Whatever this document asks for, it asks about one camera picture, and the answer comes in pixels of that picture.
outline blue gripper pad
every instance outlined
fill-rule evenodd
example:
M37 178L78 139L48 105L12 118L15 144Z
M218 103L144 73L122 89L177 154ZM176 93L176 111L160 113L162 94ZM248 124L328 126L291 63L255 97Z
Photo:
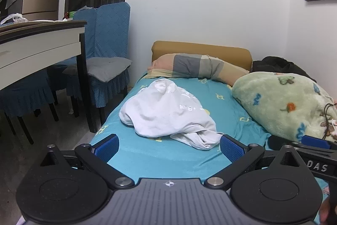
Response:
M242 157L248 147L229 135L223 135L220 139L220 150L231 162Z
M119 139L112 133L92 146L94 155L107 163L119 149Z
M301 139L301 143L307 146L318 147L322 149L330 149L331 147L327 140L310 136L303 136Z

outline finger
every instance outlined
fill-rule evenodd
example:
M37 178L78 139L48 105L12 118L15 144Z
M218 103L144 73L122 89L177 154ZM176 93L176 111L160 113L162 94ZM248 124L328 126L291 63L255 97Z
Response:
M323 203L320 207L320 210L319 210L320 222L321 223L324 223L326 221L326 219L328 218L328 215L329 215L329 211L330 211L329 198L330 197L327 197L327 199L323 201Z

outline gray cushion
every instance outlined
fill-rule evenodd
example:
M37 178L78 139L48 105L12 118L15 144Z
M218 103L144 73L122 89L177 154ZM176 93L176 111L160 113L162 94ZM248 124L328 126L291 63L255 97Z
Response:
M88 75L101 82L109 82L131 65L132 61L126 58L90 58L87 59ZM77 65L72 64L64 71L64 74L77 75Z

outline green blanket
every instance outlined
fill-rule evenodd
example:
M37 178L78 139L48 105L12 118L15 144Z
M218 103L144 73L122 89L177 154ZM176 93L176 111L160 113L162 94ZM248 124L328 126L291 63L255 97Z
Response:
M232 95L269 133L292 141L303 135L323 138L326 129L324 107L333 99L311 79L297 74L254 72L239 78ZM328 119L337 119L334 106ZM337 135L332 125L327 140Z

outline metal screw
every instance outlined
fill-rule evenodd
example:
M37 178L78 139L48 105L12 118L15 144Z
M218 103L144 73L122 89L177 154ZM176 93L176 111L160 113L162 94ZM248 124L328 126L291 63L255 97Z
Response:
M128 177L119 177L115 180L115 183L119 186L128 186L132 183L132 180Z
M208 180L207 180L207 183L212 185L212 186L220 186L221 184L223 184L223 179L220 178L220 177L210 177Z

